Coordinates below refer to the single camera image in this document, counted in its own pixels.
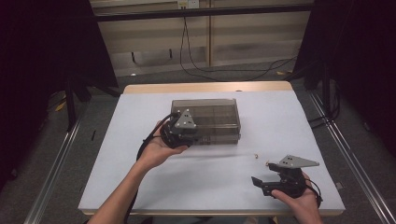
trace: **table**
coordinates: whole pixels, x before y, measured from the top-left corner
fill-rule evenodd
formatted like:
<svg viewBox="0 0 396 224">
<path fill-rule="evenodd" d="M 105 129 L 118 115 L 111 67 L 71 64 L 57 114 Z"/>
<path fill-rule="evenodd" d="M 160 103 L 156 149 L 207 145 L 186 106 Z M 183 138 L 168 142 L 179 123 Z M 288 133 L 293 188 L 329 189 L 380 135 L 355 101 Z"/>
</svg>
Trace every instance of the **table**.
<svg viewBox="0 0 396 224">
<path fill-rule="evenodd" d="M 150 216 L 282 216 L 289 208 L 264 197 L 251 176 L 279 181 L 265 163 L 287 154 L 318 161 L 303 168 L 320 187 L 323 216 L 345 207 L 326 169 L 304 111 L 288 82 L 183 83 L 125 88 L 78 206 L 93 214 L 134 163 L 142 139 L 170 112 L 172 100 L 235 98 L 238 145 L 192 146 L 151 170 L 131 214 Z"/>
</svg>

